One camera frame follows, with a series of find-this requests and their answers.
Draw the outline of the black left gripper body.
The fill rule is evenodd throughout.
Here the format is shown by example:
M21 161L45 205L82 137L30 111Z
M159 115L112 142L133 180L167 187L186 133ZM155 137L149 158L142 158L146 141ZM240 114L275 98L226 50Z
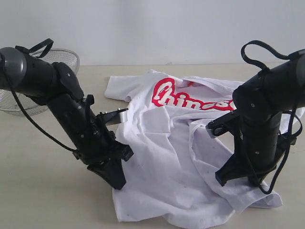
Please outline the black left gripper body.
M86 128L78 139L77 150L73 155L86 165L96 164L108 159L128 161L133 156L129 145L117 141L97 116L85 119Z

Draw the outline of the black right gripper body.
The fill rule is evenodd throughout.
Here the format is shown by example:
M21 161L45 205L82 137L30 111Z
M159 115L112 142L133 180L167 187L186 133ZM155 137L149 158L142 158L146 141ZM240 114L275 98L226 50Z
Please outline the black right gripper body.
M221 186L227 181L247 177L251 186L262 187L266 176L275 171L270 187L275 186L275 182L281 172L278 162L281 159L279 152L251 152L249 154L234 153L227 162L215 172L215 178Z

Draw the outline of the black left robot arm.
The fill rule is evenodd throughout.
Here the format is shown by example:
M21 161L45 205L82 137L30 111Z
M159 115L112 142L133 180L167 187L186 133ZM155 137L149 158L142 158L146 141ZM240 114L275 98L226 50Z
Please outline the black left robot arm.
M125 122L127 109L94 114L93 95L84 95L68 65L48 63L22 47L1 48L0 87L47 106L73 142L71 152L76 159L112 188L123 188L126 179L122 162L129 160L133 151L117 141L107 127Z

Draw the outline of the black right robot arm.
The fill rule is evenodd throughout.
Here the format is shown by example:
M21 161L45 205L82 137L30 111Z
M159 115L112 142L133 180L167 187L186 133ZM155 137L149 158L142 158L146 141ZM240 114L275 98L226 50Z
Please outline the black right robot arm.
M260 187L274 171L279 174L287 160L289 148L298 133L280 132L281 118L292 123L296 110L305 105L305 52L285 56L275 68L262 66L261 71L233 92L236 109L207 125L211 137L224 133L234 136L234 153L215 173L220 185L246 177Z

